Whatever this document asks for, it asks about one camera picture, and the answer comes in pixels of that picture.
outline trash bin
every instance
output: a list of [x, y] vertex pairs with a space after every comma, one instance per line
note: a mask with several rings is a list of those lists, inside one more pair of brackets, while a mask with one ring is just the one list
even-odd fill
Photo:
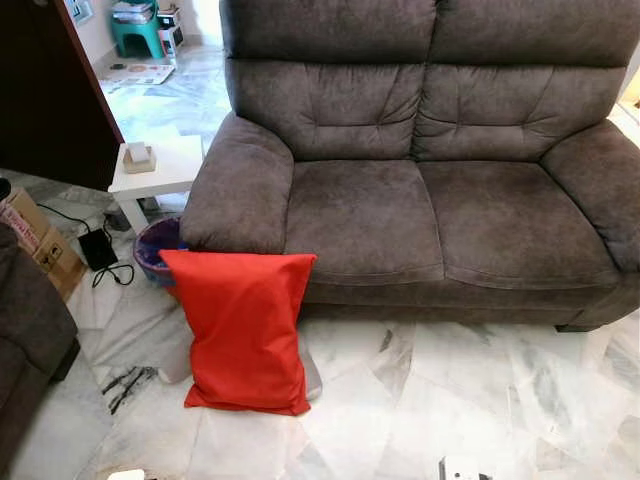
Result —
[[163, 249], [187, 250], [180, 241], [180, 218], [163, 218], [146, 227], [133, 245], [133, 257], [146, 277], [156, 285], [166, 288], [175, 296], [176, 282], [158, 252]]

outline sofa leg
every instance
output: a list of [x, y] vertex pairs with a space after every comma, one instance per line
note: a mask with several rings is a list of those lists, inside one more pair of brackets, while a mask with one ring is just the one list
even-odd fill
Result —
[[556, 325], [559, 333], [586, 333], [600, 328], [600, 325]]
[[61, 382], [67, 377], [67, 373], [69, 373], [69, 370], [71, 370], [71, 366], [78, 356], [79, 351], [80, 342], [78, 342], [77, 338], [74, 338], [73, 342], [71, 342], [69, 350], [67, 350], [67, 353], [64, 354], [64, 357], [60, 361], [58, 368], [55, 372], [53, 372], [50, 380], [51, 382]]

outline red pillow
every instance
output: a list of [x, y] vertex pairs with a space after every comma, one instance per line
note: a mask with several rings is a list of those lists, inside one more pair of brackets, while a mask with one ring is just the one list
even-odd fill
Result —
[[315, 255], [161, 250], [193, 330], [186, 407], [311, 408], [296, 322]]

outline small table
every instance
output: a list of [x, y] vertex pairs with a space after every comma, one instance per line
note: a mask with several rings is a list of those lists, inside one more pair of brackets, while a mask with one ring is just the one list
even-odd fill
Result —
[[122, 160], [127, 146], [122, 144], [109, 187], [109, 192], [113, 194], [136, 233], [149, 225], [137, 199], [190, 190], [202, 166], [202, 142], [199, 135], [175, 137], [147, 145], [156, 156], [156, 169], [153, 172], [126, 173]]

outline grey fabric loveseat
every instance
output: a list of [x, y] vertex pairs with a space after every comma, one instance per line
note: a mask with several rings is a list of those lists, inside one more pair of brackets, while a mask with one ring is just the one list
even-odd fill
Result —
[[79, 350], [57, 290], [0, 223], [0, 477], [51, 380]]
[[222, 0], [195, 250], [314, 252], [311, 308], [587, 331], [640, 303], [637, 0]]

